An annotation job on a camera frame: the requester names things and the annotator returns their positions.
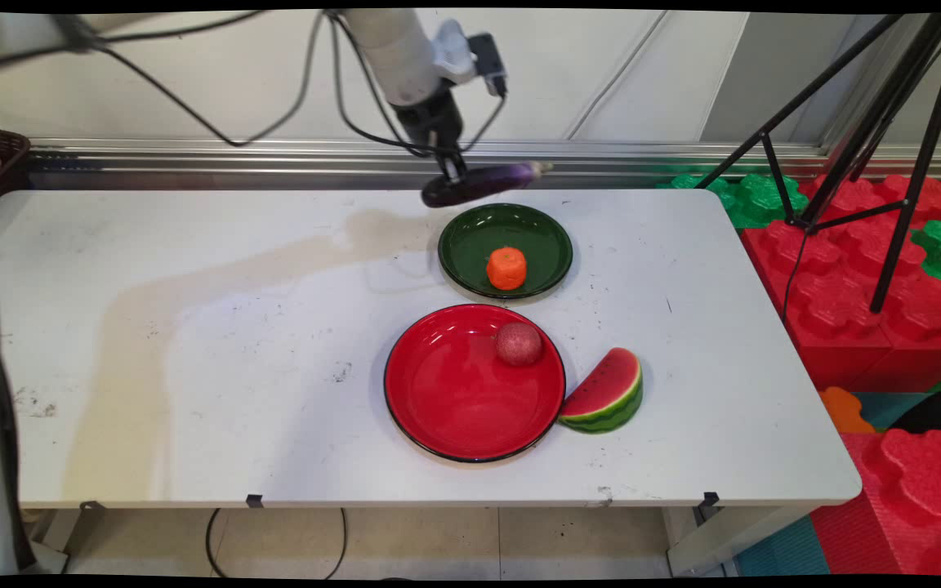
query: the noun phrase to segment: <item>purple eggplant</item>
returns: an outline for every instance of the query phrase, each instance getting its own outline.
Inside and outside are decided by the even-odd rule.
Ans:
[[[463,204],[478,198],[493,196],[509,189],[523,189],[529,182],[539,179],[542,175],[553,170],[552,163],[541,161],[526,161],[511,165],[496,165],[495,167],[479,167],[469,170],[455,182],[439,176],[430,180],[423,186],[421,198],[423,204],[430,208],[441,208]]]

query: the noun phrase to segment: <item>black border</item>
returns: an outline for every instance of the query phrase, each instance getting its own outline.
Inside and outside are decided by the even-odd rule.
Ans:
[[[449,268],[447,264],[445,264],[445,257],[442,256],[441,254],[441,244],[444,243],[445,241],[445,234],[447,234],[448,231],[452,229],[456,221],[460,220],[460,217],[463,217],[464,215],[470,215],[470,213],[474,211],[480,211],[480,209],[482,208],[495,208],[495,207],[526,208],[526,209],[529,209],[530,211],[538,213],[538,215],[544,216],[546,219],[549,219],[550,222],[554,223],[554,226],[559,228],[559,231],[561,231],[561,237],[564,237],[564,241],[569,245],[569,263],[564,266],[563,270],[561,270],[561,273],[559,274],[559,276],[557,276],[557,278],[554,278],[549,283],[544,283],[544,286],[540,287],[537,290],[534,290],[532,292],[523,292],[520,294],[494,294],[492,292],[483,292],[481,290],[478,290],[477,287],[471,286],[471,284],[467,283],[466,280],[462,278],[457,278],[456,272],[453,269]],[[485,296],[486,298],[496,298],[496,299],[499,299],[500,301],[516,301],[516,299],[518,298],[528,298],[530,296],[542,294],[550,290],[552,287],[557,286],[557,284],[561,283],[561,280],[564,279],[564,276],[568,275],[569,270],[572,269],[572,258],[575,256],[576,256],[576,250],[574,247],[572,247],[572,239],[569,238],[569,232],[565,231],[564,227],[561,226],[561,223],[557,222],[557,220],[554,220],[553,216],[550,216],[548,215],[548,213],[545,213],[543,211],[539,211],[538,208],[532,208],[531,206],[525,206],[524,204],[514,204],[512,202],[493,202],[492,204],[483,204],[481,206],[475,206],[474,208],[467,209],[467,211],[460,212],[459,215],[456,215],[456,217],[454,217],[454,219],[448,221],[448,224],[445,225],[444,229],[442,229],[440,237],[438,237],[438,263],[441,264],[441,269],[444,270],[445,273],[448,274],[448,277],[452,278],[453,282],[460,284],[460,286],[464,287],[464,289],[474,292],[474,294],[479,294],[481,296]]]
[[[546,428],[541,433],[539,433],[539,435],[535,439],[530,440],[530,442],[527,442],[526,444],[524,444],[524,446],[519,447],[518,449],[514,451],[511,451],[511,453],[500,455],[499,457],[489,457],[489,458],[484,458],[484,459],[468,459],[465,457],[455,457],[455,455],[447,455],[447,454],[441,453],[441,451],[430,449],[430,447],[427,447],[425,444],[419,442],[419,439],[414,438],[412,433],[406,431],[406,428],[402,426],[402,423],[400,423],[399,418],[395,416],[395,410],[391,408],[391,398],[390,398],[390,395],[387,394],[387,373],[391,368],[391,357],[393,356],[393,354],[395,354],[396,347],[399,346],[399,343],[402,342],[402,340],[404,339],[404,336],[408,334],[408,331],[411,331],[412,327],[416,327],[416,325],[418,325],[419,323],[423,323],[423,320],[426,320],[429,317],[432,317],[436,315],[437,313],[440,313],[441,311],[448,311],[448,309],[459,308],[459,306],[492,306],[494,309],[507,311],[509,313],[512,313],[512,314],[515,314],[516,316],[521,317],[523,320],[526,320],[527,323],[533,325],[533,327],[535,327],[537,331],[541,332],[542,335],[546,338],[546,341],[548,341],[551,344],[551,346],[554,347],[554,354],[557,354],[557,363],[561,366],[561,384],[563,384],[563,386],[561,386],[561,388],[563,388],[563,390],[561,390],[561,402],[557,404],[557,410],[554,411],[554,417],[551,418],[550,424],[546,425]],[[421,448],[422,450],[425,450],[428,453],[437,455],[437,457],[449,459],[450,461],[459,461],[460,464],[488,464],[490,461],[500,461],[501,459],[507,459],[508,457],[514,457],[515,455],[518,455],[520,452],[525,451],[526,449],[534,446],[535,443],[539,443],[539,439],[544,438],[544,435],[550,432],[550,430],[554,427],[554,423],[557,423],[557,417],[559,417],[559,415],[561,414],[561,407],[564,406],[564,388],[568,387],[568,383],[569,383],[569,377],[567,373],[565,373],[564,371],[564,360],[561,358],[561,351],[557,349],[557,345],[554,344],[554,341],[550,338],[550,335],[547,335],[546,331],[542,330],[542,328],[540,328],[538,324],[533,323],[533,321],[529,320],[523,315],[520,315],[520,313],[516,313],[515,311],[512,311],[511,309],[504,309],[503,306],[486,305],[486,304],[481,304],[481,302],[471,302],[470,304],[466,304],[466,305],[445,306],[444,308],[437,309],[436,311],[432,311],[426,315],[423,315],[418,320],[416,320],[415,323],[408,325],[406,330],[402,332],[402,335],[400,335],[399,338],[397,338],[397,340],[395,341],[395,345],[391,346],[391,353],[387,354],[387,364],[384,366],[384,402],[387,403],[387,412],[391,414],[391,420],[395,422],[395,425],[397,425],[397,428],[399,428],[399,431],[402,431],[404,433],[404,436],[407,436],[407,438],[410,439],[412,443],[417,444],[417,446],[419,446],[419,448]]]

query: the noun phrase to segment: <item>watermelon rind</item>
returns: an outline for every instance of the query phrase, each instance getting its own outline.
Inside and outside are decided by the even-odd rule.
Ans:
[[[559,416],[557,420],[563,425],[583,432],[606,432],[627,423],[641,406],[643,382],[641,364],[638,364],[638,375],[634,384],[625,394],[613,404],[594,412],[576,414],[576,416]]]
[[[627,404],[623,410],[587,423],[583,423],[583,421],[562,421],[561,424],[582,433],[608,433],[622,427],[634,416],[638,411],[638,407],[641,406],[643,397],[641,386],[638,386],[630,397],[630,404]]]

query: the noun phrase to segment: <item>toy orange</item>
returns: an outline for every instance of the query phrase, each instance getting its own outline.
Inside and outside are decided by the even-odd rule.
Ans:
[[[525,263],[525,254],[513,247],[503,247],[493,251],[488,257],[485,267],[488,280],[500,290],[513,290],[525,283],[528,274],[528,265]]]

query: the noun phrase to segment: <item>toy watermelon slice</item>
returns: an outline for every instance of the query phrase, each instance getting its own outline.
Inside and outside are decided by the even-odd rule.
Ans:
[[[606,433],[627,423],[641,406],[641,363],[613,347],[590,376],[564,399],[557,420],[583,433]]]

